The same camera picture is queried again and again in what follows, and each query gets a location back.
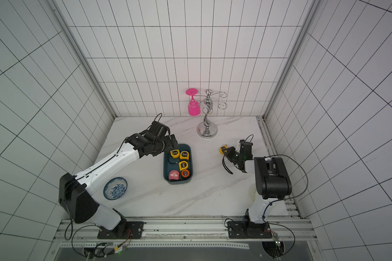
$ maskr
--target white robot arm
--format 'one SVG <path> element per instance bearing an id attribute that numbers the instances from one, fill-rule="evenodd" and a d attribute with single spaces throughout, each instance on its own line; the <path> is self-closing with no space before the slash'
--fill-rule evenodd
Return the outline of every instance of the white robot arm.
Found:
<path id="1" fill-rule="evenodd" d="M 254 173 L 257 195 L 253 205 L 244 216 L 244 228 L 264 231 L 265 218 L 277 201 L 292 193 L 292 184 L 283 159 L 280 157 L 255 157 L 251 154 L 251 142 L 240 140 L 240 151 L 234 147 L 222 147 L 224 156 L 242 172 Z"/>
<path id="2" fill-rule="evenodd" d="M 76 223 L 89 221 L 121 236 L 125 232 L 126 219 L 114 209 L 97 201 L 92 195 L 104 182 L 120 169 L 146 156 L 156 156 L 176 148 L 177 141 L 164 124 L 153 121 L 141 133 L 125 138 L 120 147 L 88 169 L 60 178 L 59 203 Z"/>

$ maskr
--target marble table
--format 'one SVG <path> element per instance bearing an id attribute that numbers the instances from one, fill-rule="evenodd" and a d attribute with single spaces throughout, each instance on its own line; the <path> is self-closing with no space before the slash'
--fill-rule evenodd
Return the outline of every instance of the marble table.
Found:
<path id="1" fill-rule="evenodd" d="M 128 135 L 148 128 L 153 119 L 116 118 L 96 161 L 115 151 Z M 234 174 L 226 172 L 219 148 L 224 144 L 235 147 L 240 139 L 254 134 L 253 156 L 266 156 L 267 149 L 255 117 L 212 117 L 211 120 L 218 126 L 218 134 L 212 139 L 203 139 L 196 133 L 201 117 L 162 117 L 160 120 L 175 134 L 178 143 L 191 147 L 193 177 L 188 183 L 172 185 L 164 180 L 162 154 L 144 156 L 113 176 L 127 180 L 125 195 L 118 200 L 107 200 L 102 186 L 93 197 L 124 216 L 243 216 L 254 202 L 254 174 L 242 173 L 225 159 Z M 275 207 L 271 215 L 287 215 L 284 204 L 279 211 L 277 209 Z"/>

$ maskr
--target tape measure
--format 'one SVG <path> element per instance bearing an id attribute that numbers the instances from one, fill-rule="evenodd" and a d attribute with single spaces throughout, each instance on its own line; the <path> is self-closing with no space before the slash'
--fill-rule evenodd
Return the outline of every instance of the tape measure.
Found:
<path id="1" fill-rule="evenodd" d="M 223 147 L 225 147 L 225 149 L 227 149 L 227 148 L 228 148 L 226 145 L 224 145 L 224 146 L 220 147 L 220 154 L 222 154 L 222 155 L 224 154 L 224 152 L 222 151 L 222 148 L 223 148 Z"/>
<path id="2" fill-rule="evenodd" d="M 187 151 L 182 151 L 180 153 L 180 159 L 189 159 L 189 156 L 190 156 L 190 154 Z"/>
<path id="3" fill-rule="evenodd" d="M 171 150 L 170 155 L 173 159 L 177 159 L 180 156 L 180 151 L 178 149 Z"/>
<path id="4" fill-rule="evenodd" d="M 183 160 L 178 163 L 178 166 L 180 168 L 180 171 L 182 171 L 187 169 L 189 167 L 189 164 L 187 163 L 187 161 Z"/>
<path id="5" fill-rule="evenodd" d="M 189 170 L 182 170 L 182 171 L 181 171 L 181 175 L 182 175 L 183 177 L 188 177 L 188 176 L 190 175 L 190 171 L 189 171 Z"/>
<path id="6" fill-rule="evenodd" d="M 178 171 L 177 170 L 170 171 L 170 174 L 168 174 L 168 179 L 169 180 L 178 180 Z"/>

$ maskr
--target orange tape measure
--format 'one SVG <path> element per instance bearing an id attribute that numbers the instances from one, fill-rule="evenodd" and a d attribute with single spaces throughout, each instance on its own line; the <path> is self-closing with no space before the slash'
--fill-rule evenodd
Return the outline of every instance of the orange tape measure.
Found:
<path id="1" fill-rule="evenodd" d="M 189 171 L 189 170 L 182 170 L 182 171 L 181 171 L 181 175 L 182 175 L 183 177 L 188 177 L 188 176 L 190 175 L 190 171 Z"/>

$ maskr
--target teal tray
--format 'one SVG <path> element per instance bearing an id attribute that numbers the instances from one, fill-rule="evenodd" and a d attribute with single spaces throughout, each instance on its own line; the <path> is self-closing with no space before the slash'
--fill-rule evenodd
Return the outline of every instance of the teal tray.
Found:
<path id="1" fill-rule="evenodd" d="M 186 150 L 189 152 L 189 159 L 187 160 L 187 163 L 189 164 L 189 167 L 187 168 L 190 171 L 190 175 L 187 178 L 183 178 L 183 176 L 181 175 L 181 171 L 179 169 L 178 163 L 181 161 L 179 158 L 177 159 L 173 159 L 172 156 L 170 155 L 170 151 L 166 151 L 164 152 L 164 168 L 163 168 L 163 175 L 164 175 L 164 179 L 170 183 L 170 184 L 184 184 L 189 182 L 192 179 L 193 176 L 193 163 L 192 163 L 192 151 L 190 149 L 190 146 L 184 143 L 180 143 L 177 145 L 177 149 L 180 150 L 180 152 L 182 152 L 183 150 Z M 170 174 L 170 171 L 172 170 L 177 170 L 180 175 L 179 175 L 179 179 L 178 180 L 168 180 L 168 174 Z"/>

